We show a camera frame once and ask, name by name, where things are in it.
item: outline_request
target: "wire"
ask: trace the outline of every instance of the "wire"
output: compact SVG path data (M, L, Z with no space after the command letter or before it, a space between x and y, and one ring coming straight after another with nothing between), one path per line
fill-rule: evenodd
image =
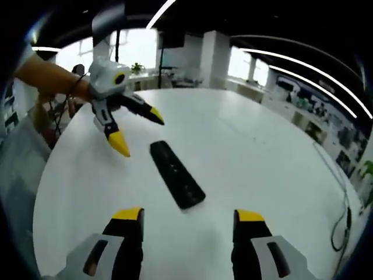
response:
M58 133L61 135L61 130L59 129L59 126L57 125L57 119L56 119L56 115L54 113L54 108L53 108L53 105L52 105L52 101L49 100L49 105L51 106L51 111L53 113L53 119L54 119L54 123L56 125L56 129L58 130Z
M119 61L119 37L121 35L120 29L117 30L117 37L115 40L115 62Z
M340 178L339 179L339 178L337 178L337 176L335 175L334 171L331 169L331 167L327 163L326 159L323 157L323 155L321 154L321 152L317 148L316 142L313 142L312 145L316 149L316 151L319 154L319 156L321 157L322 161L326 164L326 166L328 167L328 169L330 170L330 172L333 174L333 176L335 177L335 179L339 183L339 186L341 186L341 189L343 190L343 193L344 193L343 200L344 200L345 208L343 210L343 213L342 213L341 217L334 224L333 229L332 229L332 233L330 234L330 242L332 244L333 250L335 252L342 251L342 253L341 253L340 257L339 257L339 260L338 260L337 268L335 270L335 274L334 274L334 276L335 276L337 274L339 268L340 268L341 263L342 263L344 252L346 251L347 244L348 244L349 238L350 238L350 230L351 230L351 224L352 224L352 215L351 215L350 201L349 201L349 196L347 195L346 183L345 183L345 181L343 179L343 175L341 174L340 167L336 164L336 162L333 161L334 165L335 165L335 167L337 169L337 172L339 174L339 178ZM336 247L335 244L334 244L334 234L335 234L335 231L336 231L336 228L337 228L338 224L342 221L342 219L343 219L343 217L345 216L346 213L347 213L346 229L344 230L344 236L343 236L342 245L340 247Z
M59 131L59 135L61 136L61 130L59 129L59 123L61 122L61 118L62 118L62 115L64 113L64 109L65 109L65 106L66 106L66 103L71 95L71 93L74 91L76 85L83 79L83 77L85 77L86 75L88 74L85 73L83 76L80 76L78 80L76 80L76 82L73 84L73 86L71 87L70 91L66 94L66 98L64 100L64 102L62 102L62 107L61 107L61 112L59 114L59 119L58 119L58 122L56 122L56 129L54 131L54 134L57 134L57 130Z

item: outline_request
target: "cabinet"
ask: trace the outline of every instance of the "cabinet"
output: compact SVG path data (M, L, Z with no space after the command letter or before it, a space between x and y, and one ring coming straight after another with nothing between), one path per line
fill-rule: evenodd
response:
M262 105L264 107L267 107L268 109L271 109L277 114L281 115L288 121L293 120L293 117L295 114L295 108L291 104L287 104L286 102L283 102L283 101L278 101L274 99L273 97L265 94L262 99Z
M327 135L324 142L322 143L322 146L333 160L336 160L340 152L342 151L338 139L331 134Z

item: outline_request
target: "ceiling light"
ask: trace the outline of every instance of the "ceiling light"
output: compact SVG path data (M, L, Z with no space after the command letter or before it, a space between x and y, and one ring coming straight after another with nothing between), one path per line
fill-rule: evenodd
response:
M240 50L248 51L249 53L253 52L253 53L257 53L257 54L265 54L265 55L271 55L273 57L283 58L285 60L289 60L289 61L298 63L300 65L303 65L303 66L305 66L309 69L312 69L312 70L316 71L317 73L327 77L328 79L332 80L334 83L339 85L342 89L344 89L361 106L361 108L363 108L363 110L366 112L366 114L369 116L369 118L373 119L373 115L369 112L369 110L365 107L365 105L360 101L359 98L357 98L357 96L352 91L350 91L348 88L346 88L344 85L342 85L339 81L337 81L335 78L333 78L329 74L325 73L324 71L321 71L320 69L318 69L318 68L316 68L316 67L314 67L310 64L307 64L305 62L302 62L300 60L297 60L295 58L287 57L287 56L281 55L281 54L276 54L274 52L254 50L254 49L251 49L251 48L240 48Z
M49 48L49 47L33 47L34 51L54 51L58 53L61 49L60 48Z
M355 113L352 112L352 110L350 108L348 108L341 100L339 100L335 95L331 94L330 92L328 92L323 87L319 86L317 83L314 83L313 81L311 81L309 79L306 79L305 77L299 76L298 74L295 74L293 72L290 72L288 70L285 70L285 69L282 69L282 68L279 68L279 67L276 67L276 66L270 65L269 68L272 68L272 69L280 71L280 72L284 72L288 75L291 75L291 76L294 76L294 77L298 78L299 80L302 80L306 83L309 83L310 85L314 86L315 88L317 88L317 89L321 90L322 92L326 93L330 98L334 99L338 104L340 104L343 108L345 108L354 118L357 117L355 115Z
M167 0L163 6L156 12L150 22L147 24L146 29L151 29L153 25L159 20L163 13L174 3L176 0Z

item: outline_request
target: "desk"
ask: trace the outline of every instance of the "desk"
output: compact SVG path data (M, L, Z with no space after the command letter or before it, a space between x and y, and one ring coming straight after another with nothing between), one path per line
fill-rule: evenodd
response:
M160 110L166 124L125 109L115 112L131 158L108 145L93 124L89 104L52 151L34 208L34 249L42 275L63 269L66 255L90 234L101 233L116 211L141 206L143 280L233 279L237 208L261 213L274 235L306 256L315 276L332 276L339 254L330 245L330 231L342 212L343 193L310 137L226 90L147 90L139 95ZM188 211L178 209L150 156L149 145L162 139L206 193L205 201ZM360 204L342 176L356 220Z

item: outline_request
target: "pillar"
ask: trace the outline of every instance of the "pillar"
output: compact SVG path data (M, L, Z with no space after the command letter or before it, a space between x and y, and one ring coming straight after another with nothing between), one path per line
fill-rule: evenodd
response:
M255 65L256 65L256 58L251 57L251 60L250 60L250 69L249 69L249 77L248 77L248 81L249 82L253 82L254 81Z
M230 38L217 31L203 35L200 75L202 87L224 89L231 54Z

